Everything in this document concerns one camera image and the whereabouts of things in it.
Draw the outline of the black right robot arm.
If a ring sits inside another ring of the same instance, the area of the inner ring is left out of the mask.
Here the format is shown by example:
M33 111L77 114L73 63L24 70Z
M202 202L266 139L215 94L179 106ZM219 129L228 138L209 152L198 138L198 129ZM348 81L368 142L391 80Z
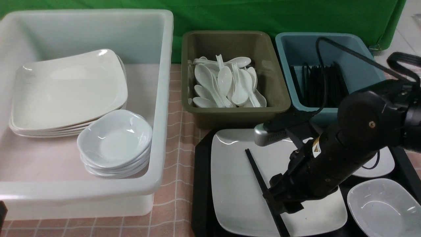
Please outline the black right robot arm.
M276 138L296 137L298 147L286 171L274 175L263 191L271 211L293 214L304 208L303 202L331 195L384 147L420 152L420 77L401 65L420 67L420 57L394 52L387 63L405 77L351 93L339 105L337 120L321 133L304 111L263 124Z

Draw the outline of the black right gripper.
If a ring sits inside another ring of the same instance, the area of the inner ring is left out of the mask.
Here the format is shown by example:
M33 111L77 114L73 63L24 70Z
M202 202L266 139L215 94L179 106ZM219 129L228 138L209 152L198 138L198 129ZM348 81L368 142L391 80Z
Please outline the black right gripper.
M324 177L313 165L311 152L295 150L290 155L287 170L271 177L270 187L263 197L276 214L299 212L304 208L303 202L321 200L338 189L337 180Z

